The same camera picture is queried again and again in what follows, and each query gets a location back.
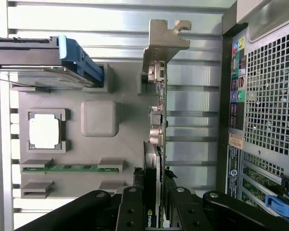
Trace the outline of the hard disk with blue caddy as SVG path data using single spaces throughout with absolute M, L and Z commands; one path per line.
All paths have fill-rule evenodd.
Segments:
M 16 86 L 46 89 L 100 88 L 104 69 L 74 39 L 0 37 L 0 72 L 17 74 Z

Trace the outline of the silver CPU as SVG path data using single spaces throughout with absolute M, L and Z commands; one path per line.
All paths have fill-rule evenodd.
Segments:
M 54 149 L 59 144 L 59 119 L 51 114 L 35 114 L 29 120 L 29 141 L 35 149 Z

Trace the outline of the black open PC case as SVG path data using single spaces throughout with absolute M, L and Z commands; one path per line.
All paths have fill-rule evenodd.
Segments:
M 230 231 L 289 231 L 289 0 L 222 16 L 216 192 Z

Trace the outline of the grey parts rack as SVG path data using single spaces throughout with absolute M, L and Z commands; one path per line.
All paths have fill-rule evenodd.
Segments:
M 18 97 L 21 189 L 23 199 L 76 198 L 91 191 L 114 191 L 133 182 L 144 165 L 149 138 L 149 107 L 156 96 L 143 96 L 139 63 L 106 63 L 103 88 L 20 91 Z M 35 114 L 62 116 L 62 150 L 29 149 L 29 120 Z M 118 173 L 26 173 L 24 167 L 97 164 Z

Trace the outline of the green RAM stick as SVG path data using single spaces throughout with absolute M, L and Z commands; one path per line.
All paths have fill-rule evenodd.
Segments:
M 24 167 L 22 172 L 26 173 L 59 173 L 59 172 L 93 172 L 93 173 L 118 173 L 118 168 L 99 168 L 97 164 L 50 164 L 46 167 Z

